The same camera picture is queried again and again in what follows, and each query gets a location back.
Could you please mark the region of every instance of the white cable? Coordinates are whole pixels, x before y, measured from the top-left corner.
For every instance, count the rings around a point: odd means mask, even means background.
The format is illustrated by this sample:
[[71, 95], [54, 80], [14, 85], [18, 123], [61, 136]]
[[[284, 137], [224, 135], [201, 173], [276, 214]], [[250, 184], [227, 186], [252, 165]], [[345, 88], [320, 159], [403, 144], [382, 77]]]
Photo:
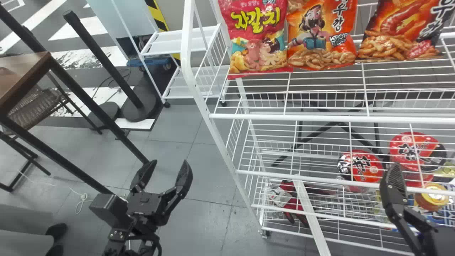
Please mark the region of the white cable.
[[[70, 187], [61, 187], [61, 186], [57, 186], [55, 184], [50, 184], [50, 183], [46, 183], [46, 182], [37, 182], [37, 181], [33, 181], [31, 180], [29, 177], [27, 177], [27, 175], [23, 174], [22, 172], [20, 171], [17, 171], [18, 173], [20, 173], [23, 177], [25, 177], [28, 181], [30, 181], [31, 183], [34, 183], [34, 184], [45, 184], [45, 185], [49, 185], [49, 186], [53, 186], [53, 187], [60, 187], [60, 188], [69, 188], [74, 194], [77, 194], [79, 196], [81, 196], [81, 201], [79, 203], [76, 204], [76, 210], [75, 210], [75, 213], [76, 214], [79, 214], [81, 211], [82, 211], [82, 207], [84, 206], [84, 202], [93, 202], [93, 200], [87, 200], [88, 199], [88, 194], [87, 193], [77, 193], [76, 191], [74, 191], [72, 188]], [[123, 201], [127, 202], [128, 201], [125, 199], [126, 198], [126, 194], [123, 194], [123, 196], [119, 196]]]

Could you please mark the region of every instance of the red cup noodle lid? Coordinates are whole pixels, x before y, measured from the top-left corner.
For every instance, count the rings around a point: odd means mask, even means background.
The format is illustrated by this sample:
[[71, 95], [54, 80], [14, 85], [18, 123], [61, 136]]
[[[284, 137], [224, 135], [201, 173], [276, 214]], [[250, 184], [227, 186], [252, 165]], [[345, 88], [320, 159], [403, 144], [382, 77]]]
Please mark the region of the red cup noodle lid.
[[[444, 165], [447, 152], [439, 141], [424, 133], [414, 132], [417, 154], [423, 173], [432, 173]], [[400, 133], [390, 142], [391, 161], [418, 172], [417, 156], [411, 132]]]
[[338, 171], [343, 178], [351, 180], [352, 169], [355, 181], [374, 183], [381, 180], [382, 164], [374, 154], [357, 149], [352, 151], [352, 158], [353, 161], [351, 161], [351, 152], [346, 152], [338, 159]]

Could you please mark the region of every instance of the cartoon character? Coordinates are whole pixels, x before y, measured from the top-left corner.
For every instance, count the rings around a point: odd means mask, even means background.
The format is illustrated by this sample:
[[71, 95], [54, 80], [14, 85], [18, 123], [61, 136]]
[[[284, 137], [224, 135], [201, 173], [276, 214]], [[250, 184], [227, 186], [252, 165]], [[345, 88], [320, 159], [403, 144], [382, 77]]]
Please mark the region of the cartoon character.
[[246, 55], [246, 61], [250, 66], [250, 69], [259, 70], [259, 45], [261, 40], [251, 39], [247, 43], [248, 53]]
[[302, 17], [299, 29], [304, 31], [288, 43], [288, 47], [303, 44], [307, 49], [325, 49], [325, 43], [330, 36], [329, 33], [321, 31], [325, 26], [325, 21], [321, 15], [321, 5], [315, 5]]
[[275, 65], [280, 61], [280, 56], [275, 54], [280, 50], [280, 43], [278, 40], [266, 37], [262, 40], [259, 47], [259, 64], [261, 66]]

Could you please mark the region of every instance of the gray pants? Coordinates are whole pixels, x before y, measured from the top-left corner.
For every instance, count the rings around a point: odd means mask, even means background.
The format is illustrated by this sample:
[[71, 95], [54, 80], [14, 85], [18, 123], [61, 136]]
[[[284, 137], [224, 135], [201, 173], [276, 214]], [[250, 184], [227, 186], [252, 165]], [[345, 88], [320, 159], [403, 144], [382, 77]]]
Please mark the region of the gray pants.
[[52, 213], [0, 204], [0, 251], [4, 256], [44, 256], [54, 244], [46, 230]]

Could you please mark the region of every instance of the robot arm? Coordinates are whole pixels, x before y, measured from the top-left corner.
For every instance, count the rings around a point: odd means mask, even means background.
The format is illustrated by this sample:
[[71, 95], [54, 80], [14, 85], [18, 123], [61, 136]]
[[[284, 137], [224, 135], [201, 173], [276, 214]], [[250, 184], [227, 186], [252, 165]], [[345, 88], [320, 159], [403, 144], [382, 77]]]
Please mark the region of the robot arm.
[[[387, 217], [396, 225], [416, 256], [452, 255], [451, 242], [453, 242], [455, 229], [437, 226], [407, 206], [408, 193], [399, 163], [392, 164], [384, 173], [379, 192]], [[408, 223], [414, 226], [420, 235], [415, 236]]]

